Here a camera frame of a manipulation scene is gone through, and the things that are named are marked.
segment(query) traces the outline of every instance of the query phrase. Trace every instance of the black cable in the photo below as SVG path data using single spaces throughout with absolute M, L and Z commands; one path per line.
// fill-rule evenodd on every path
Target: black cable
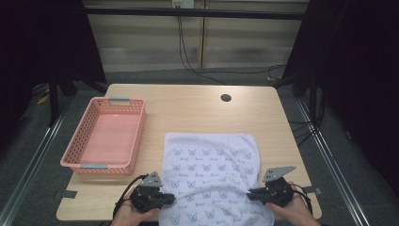
M 302 190 L 302 192 L 297 191 L 297 190 L 294 190 L 294 192 L 296 194 L 299 194 L 300 196 L 302 196 L 302 198 L 305 200 L 306 205 L 308 206 L 309 211 L 311 211 L 311 214 L 313 215 L 313 208 L 311 207 L 311 199 L 309 198 L 308 193 L 305 191 L 305 189 L 303 189 L 302 186 L 295 185 L 295 184 L 294 184 L 294 186 L 297 186 Z
M 303 123 L 303 125 L 301 125 L 301 126 L 297 127 L 296 129 L 292 130 L 292 132 L 294 133 L 294 132 L 296 132 L 296 131 L 302 129 L 302 128 L 305 127 L 305 126 L 307 126 L 307 124 L 306 124 L 306 123 Z
M 204 73 L 241 73 L 241 74 L 268 73 L 268 74 L 269 74 L 269 77 L 271 78 L 271 74 L 270 74 L 271 71 L 274 71 L 274 70 L 276 70 L 276 69 L 278 69 L 278 68 L 280 68 L 280 67 L 284 67 L 284 66 L 286 65 L 286 64 L 273 65 L 273 66 L 268 67 L 267 70 L 262 70 L 262 71 L 257 71 L 257 72 L 235 72 L 235 71 L 207 71 L 207 72 L 198 72 L 198 71 L 196 71 L 196 70 L 191 66 L 191 64 L 190 64 L 190 62 L 189 62 L 189 60 L 188 60 L 187 52 L 186 52 L 186 50 L 185 50 L 185 43 L 184 43 L 182 17 L 180 17 L 180 16 L 178 17 L 178 24 L 179 24 L 179 52 L 180 52 L 180 60 L 181 60 L 183 66 L 185 67 L 186 70 L 188 70 L 188 71 L 191 72 L 191 73 L 195 73 L 195 74 L 198 75 L 198 76 L 205 77 L 205 78 L 208 78 L 208 79 L 212 79 L 212 80 L 214 80 L 214 81 L 216 81 L 216 82 L 218 82 L 218 83 L 221 83 L 221 84 L 223 84 L 223 85 L 227 85 L 226 83 L 224 83 L 224 82 L 222 82 L 222 81 L 220 81 L 220 80 L 217 80 L 217 79 L 215 79 L 215 78 L 213 78 L 213 77 L 205 76 L 205 75 L 203 75 L 203 74 L 204 74 Z M 187 65 L 185 65 L 185 62 L 184 62 L 184 59 L 183 59 L 182 47 L 183 47 L 183 53 L 184 53 L 184 56 L 185 56 L 185 61 L 186 61 L 187 65 L 188 65 L 188 67 L 187 67 Z
M 201 77 L 205 77 L 205 78 L 214 80 L 214 81 L 216 81 L 216 82 L 218 82 L 218 83 L 220 83 L 220 84 L 223 84 L 223 85 L 227 85 L 226 83 L 224 83 L 224 82 L 222 82 L 222 81 L 220 81 L 220 80 L 217 80 L 217 79 L 215 79 L 215 78 L 213 78 L 213 77 L 209 77 L 209 76 L 205 76 L 205 75 L 203 75 L 203 74 L 200 74 L 200 73 L 196 72 L 196 71 L 193 69 L 193 67 L 191 67 L 190 61 L 188 60 L 187 52 L 185 51 L 184 36 L 183 36 L 183 25 L 182 25 L 182 18 L 181 18 L 180 16 L 178 17 L 178 24 L 179 24 L 179 52 L 180 52 L 180 60 L 182 61 L 183 66 L 184 66 L 189 72 L 195 73 L 195 74 L 198 75 L 198 76 L 201 76 Z M 184 60 L 183 60 L 182 45 L 183 45 L 183 50 L 184 50 L 185 59 L 186 59 L 186 61 L 187 61 L 187 65 L 188 65 L 189 68 L 187 68 L 187 66 L 185 65 Z
M 114 208 L 114 213 L 112 214 L 112 218 L 115 217 L 115 215 L 118 213 L 118 210 L 120 209 L 120 207 L 122 206 L 123 202 L 127 201 L 124 199 L 124 197 L 126 196 L 126 193 L 129 191 L 130 187 L 139 179 L 144 180 L 149 174 L 146 175 L 140 175 L 138 177 L 136 177 L 127 187 L 126 189 L 123 191 L 122 195 L 120 196 L 120 199 L 115 203 L 115 208 Z
M 316 133 L 316 130 L 318 130 L 318 128 L 314 129 L 313 131 L 311 131 L 305 138 L 303 138 L 296 146 L 299 147 L 301 146 L 311 135 L 314 135 Z

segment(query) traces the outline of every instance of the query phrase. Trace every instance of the gray floor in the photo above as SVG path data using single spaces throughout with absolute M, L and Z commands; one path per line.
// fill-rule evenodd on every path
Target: gray floor
M 236 69 L 238 72 L 261 71 L 262 68 Z M 281 70 L 268 73 L 221 73 L 223 69 L 212 70 L 218 73 L 205 73 L 228 85 L 268 86 L 268 76 L 281 75 Z M 210 84 L 222 85 L 215 80 L 190 73 L 187 70 L 109 73 L 108 83 L 156 83 L 156 84 Z M 78 93 L 73 98 L 60 96 L 60 105 L 71 103 L 65 112 L 63 122 L 55 139 L 32 176 L 32 184 L 27 188 L 24 199 L 18 204 L 18 211 L 12 216 L 12 225 L 99 225 L 100 222 L 61 222 L 56 219 L 56 209 L 60 200 L 55 194 L 66 188 L 72 172 L 60 167 L 59 160 L 65 152 L 74 129 L 80 121 L 88 101 L 93 96 L 102 96 L 80 83 L 76 84 Z M 289 121 L 304 121 L 298 106 L 298 99 L 292 94 L 292 87 L 278 89 L 279 97 Z M 0 208 L 9 204 L 9 199 L 23 177 L 26 167 L 35 155 L 45 136 L 49 122 L 49 102 L 36 105 L 40 93 L 33 96 L 32 103 L 24 114 L 18 132 L 10 141 L 8 151 L 0 159 Z M 310 132 L 302 123 L 291 123 L 297 143 Z M 334 155 L 342 173 L 359 200 L 361 209 L 370 225 L 398 225 L 399 202 L 379 174 L 369 165 L 356 142 L 349 140 L 344 125 L 326 107 L 326 115 L 320 128 L 328 147 Z M 323 210 L 320 222 L 329 225 L 357 225 L 348 211 L 339 187 L 320 154 L 312 136 L 299 146 L 302 158 L 314 186 L 322 189 L 317 197 Z M 277 222 L 276 225 L 287 225 Z

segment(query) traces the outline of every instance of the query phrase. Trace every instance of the cable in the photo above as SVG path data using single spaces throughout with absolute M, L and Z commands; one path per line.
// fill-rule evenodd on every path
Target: cable
M 195 73 L 195 74 L 198 75 L 198 76 L 201 76 L 201 77 L 205 77 L 205 78 L 214 80 L 214 81 L 216 81 L 217 83 L 220 83 L 220 84 L 223 84 L 223 85 L 227 85 L 226 83 L 224 83 L 224 82 L 222 82 L 222 81 L 220 81 L 220 80 L 217 80 L 217 79 L 215 79 L 215 78 L 213 78 L 213 77 L 209 77 L 209 76 L 205 76 L 205 75 L 203 75 L 203 74 L 197 73 L 197 72 L 193 69 L 193 67 L 191 67 L 190 61 L 188 60 L 187 52 L 185 51 L 184 36 L 183 36 L 183 26 L 182 26 L 182 18 L 181 18 L 180 16 L 178 17 L 178 23 L 179 23 L 179 52 L 180 52 L 180 60 L 182 61 L 183 66 L 184 66 L 189 72 Z M 185 65 L 184 60 L 183 60 L 182 45 L 183 45 L 183 50 L 184 50 L 185 59 L 186 59 L 186 61 L 187 61 L 187 65 L 188 65 L 189 68 L 187 68 L 187 66 Z
M 269 77 L 271 78 L 272 76 L 271 76 L 271 73 L 270 73 L 270 72 L 272 72 L 272 71 L 274 71 L 274 70 L 276 70 L 276 69 L 278 69 L 278 68 L 284 67 L 284 66 L 286 65 L 286 64 L 273 65 L 273 66 L 268 67 L 266 70 L 257 71 L 257 72 L 235 72 L 235 71 L 207 71 L 207 72 L 198 72 L 198 71 L 196 71 L 196 70 L 191 66 L 191 64 L 190 64 L 190 62 L 189 62 L 189 60 L 188 60 L 188 55 L 187 55 L 187 52 L 186 52 L 186 50 L 185 50 L 185 43 L 184 43 L 184 34 L 183 34 L 182 17 L 180 17 L 180 16 L 178 16 L 178 24 L 179 24 L 179 52 L 180 52 L 180 60 L 181 60 L 183 66 L 185 67 L 186 70 L 188 70 L 188 71 L 191 72 L 191 73 L 195 73 L 195 74 L 198 75 L 198 76 L 205 77 L 205 78 L 208 78 L 208 79 L 212 79 L 212 80 L 214 80 L 214 81 L 216 81 L 216 82 L 218 82 L 218 83 L 221 83 L 221 84 L 223 84 L 223 85 L 227 85 L 226 83 L 224 83 L 224 82 L 222 82 L 222 81 L 220 81 L 220 80 L 217 80 L 217 79 L 215 79 L 215 78 L 213 78 L 213 77 L 210 77 L 210 76 L 205 76 L 204 74 L 205 74 L 205 73 L 240 73 L 240 74 L 268 73 L 268 74 L 269 74 Z
M 139 179 L 144 180 L 146 177 L 148 176 L 148 174 L 146 175 L 140 175 L 138 177 L 136 177 L 127 187 L 126 189 L 123 191 L 122 195 L 120 196 L 120 199 L 115 203 L 115 208 L 114 208 L 114 213 L 112 214 L 112 218 L 115 217 L 115 215 L 117 214 L 118 210 L 120 209 L 121 205 L 123 204 L 123 202 L 125 202 L 126 200 L 124 199 L 124 197 L 126 196 L 126 193 L 129 191 L 130 187 Z
M 305 189 L 303 189 L 302 186 L 295 185 L 295 184 L 294 184 L 294 186 L 297 186 L 297 187 L 299 187 L 302 190 L 302 192 L 294 190 L 294 193 L 299 194 L 300 196 L 302 196 L 302 198 L 305 200 L 305 203 L 308 205 L 309 211 L 313 215 L 313 208 L 311 207 L 311 199 L 308 197 L 308 193 L 306 193 Z

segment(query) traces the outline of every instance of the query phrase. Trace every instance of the person's arm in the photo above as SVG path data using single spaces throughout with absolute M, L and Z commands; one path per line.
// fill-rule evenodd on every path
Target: person's arm
M 293 200 L 284 208 L 272 202 L 268 202 L 266 206 L 272 209 L 276 214 L 280 214 L 286 218 L 294 226 L 320 226 L 299 194 L 295 193 Z
M 152 209 L 147 213 L 140 213 L 132 205 L 130 195 L 132 191 L 125 196 L 125 202 L 120 206 L 118 213 L 112 220 L 111 226 L 137 226 L 141 221 L 152 218 L 161 211 L 158 208 Z

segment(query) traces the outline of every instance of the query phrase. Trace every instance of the white towel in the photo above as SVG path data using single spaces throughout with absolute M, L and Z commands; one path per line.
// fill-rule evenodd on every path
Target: white towel
M 251 135 L 167 134 L 161 191 L 176 202 L 164 206 L 159 224 L 273 225 L 273 212 L 246 195 L 258 188 L 259 170 Z

